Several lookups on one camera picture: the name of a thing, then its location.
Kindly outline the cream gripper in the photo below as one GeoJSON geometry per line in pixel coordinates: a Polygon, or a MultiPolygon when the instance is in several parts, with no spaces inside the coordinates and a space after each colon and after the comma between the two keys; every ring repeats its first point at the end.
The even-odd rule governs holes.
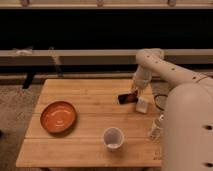
{"type": "Polygon", "coordinates": [[[139,66],[136,72],[133,74],[133,86],[131,88],[131,94],[134,96],[138,95],[138,90],[140,89],[140,97],[145,99],[144,90],[152,79],[152,72],[148,69],[139,66]]]}

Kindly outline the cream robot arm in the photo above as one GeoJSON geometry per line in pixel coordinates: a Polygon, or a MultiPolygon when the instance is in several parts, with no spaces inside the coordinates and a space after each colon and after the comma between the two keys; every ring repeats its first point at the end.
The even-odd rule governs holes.
{"type": "Polygon", "coordinates": [[[173,86],[166,99],[161,171],[213,171],[213,78],[164,60],[158,48],[136,53],[136,89],[153,73],[173,86]]]}

